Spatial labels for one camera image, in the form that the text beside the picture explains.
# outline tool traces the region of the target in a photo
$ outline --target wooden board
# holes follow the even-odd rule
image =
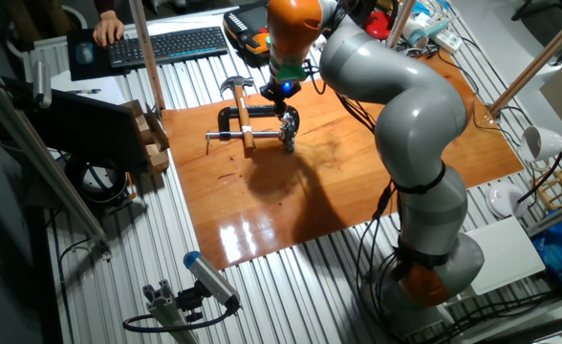
[[[437,56],[427,63],[460,91],[467,116],[474,112],[479,125],[491,126],[485,106],[456,68]],[[201,253],[216,269],[367,221],[389,181],[372,134],[332,90],[320,96],[306,82],[288,103],[300,113],[295,152],[286,153],[277,139],[256,140],[252,159],[244,158],[240,140],[213,140],[206,154],[205,133],[217,131],[218,112],[234,100],[163,113]],[[270,102],[251,96],[247,104]],[[364,107],[377,117],[383,106]],[[278,130],[279,124],[276,118],[251,120],[254,130]],[[237,119],[231,129],[239,130]],[[523,168],[498,131],[472,122],[447,146],[443,160],[467,187]]]

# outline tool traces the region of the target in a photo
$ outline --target keyboard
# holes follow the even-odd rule
[[[224,34],[219,27],[156,34],[150,39],[156,64],[227,54]],[[137,38],[124,39],[109,46],[109,60],[111,68],[145,65]]]

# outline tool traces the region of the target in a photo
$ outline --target desk lamp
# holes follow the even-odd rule
[[[555,159],[555,163],[547,174],[540,179],[540,182],[525,195],[519,187],[507,182],[496,183],[488,190],[486,195],[487,206],[499,218],[506,218],[510,215],[514,215],[517,219],[523,217],[528,209],[524,200],[551,176],[561,162],[562,136],[548,129],[531,126],[523,132],[519,152],[523,160],[528,163],[543,161],[555,155],[557,155],[557,159]]]

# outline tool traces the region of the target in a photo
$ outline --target power strip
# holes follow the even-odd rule
[[[415,22],[424,29],[436,24],[436,21],[425,13],[420,13],[417,18],[415,18]],[[442,31],[436,33],[432,40],[451,54],[460,50],[462,43],[464,43],[462,42],[462,38],[447,29],[443,29]]]

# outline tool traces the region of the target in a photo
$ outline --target slotted aluminum table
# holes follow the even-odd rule
[[[210,11],[168,18],[149,23],[149,30],[151,34],[156,34],[221,26],[222,15],[222,11]],[[451,27],[461,36],[476,41],[461,17],[454,20]],[[125,36],[136,36],[134,26],[127,26]],[[314,64],[318,63],[319,55],[320,52],[311,51]],[[454,58],[475,79],[483,103],[492,103],[506,89],[506,82],[477,49],[463,45]],[[25,54],[27,79],[31,78],[30,70],[37,60],[48,63],[52,67],[52,75],[68,70],[66,39],[60,37],[37,42],[35,50]],[[247,88],[248,94],[255,93],[270,76],[268,67],[251,68],[232,49],[230,54],[220,57],[161,65],[158,73],[169,109],[230,99],[230,92],[221,95],[219,91],[228,76],[253,77],[256,88]],[[126,99],[154,104],[144,68],[116,79]],[[521,107],[515,100],[510,104]],[[512,110],[505,110],[500,122],[500,127],[509,133],[509,136],[505,134],[507,140],[515,141],[519,141],[529,125],[529,117]],[[502,180],[514,183],[527,192],[529,179],[530,174],[523,171]],[[462,231],[497,221],[486,208],[488,186],[483,184],[468,190],[468,215]],[[113,259],[107,262],[91,254],[90,245],[67,254],[61,266],[56,263],[57,259],[52,259],[66,343],[173,342],[168,334],[129,333],[121,326],[122,320],[147,313],[142,286],[157,286],[158,281],[167,279],[174,291],[191,288],[194,278],[184,268],[183,257],[190,250],[198,250],[175,166],[171,163],[170,168],[157,178],[137,181],[137,188],[139,196],[134,206],[103,220]],[[544,207],[536,204],[521,220],[522,225],[532,225],[544,215]],[[393,216],[397,224],[399,219]],[[55,230],[48,228],[53,257],[70,244],[85,238],[84,231],[71,222],[69,214],[61,213],[54,221],[54,227]],[[351,227],[224,269],[223,275],[241,295],[243,310],[238,316],[218,325],[196,331],[199,340],[202,343],[267,344],[381,342],[382,333],[359,305],[356,295],[357,245],[363,230],[364,226]],[[382,233],[384,235],[376,239],[377,262],[381,256],[392,252],[392,245],[397,241],[398,232],[389,218],[382,222]],[[366,246],[369,247],[372,241],[371,233],[366,236]],[[360,265],[364,271],[365,257]],[[66,279],[66,304],[60,288],[59,269]],[[546,284],[540,282],[526,278],[448,309],[454,316],[461,317],[478,306],[548,290]],[[205,302],[205,319],[215,318],[222,311],[215,301]],[[155,326],[153,321],[147,321],[147,325]],[[434,326],[412,339],[423,340],[424,335],[441,329],[442,325]]]

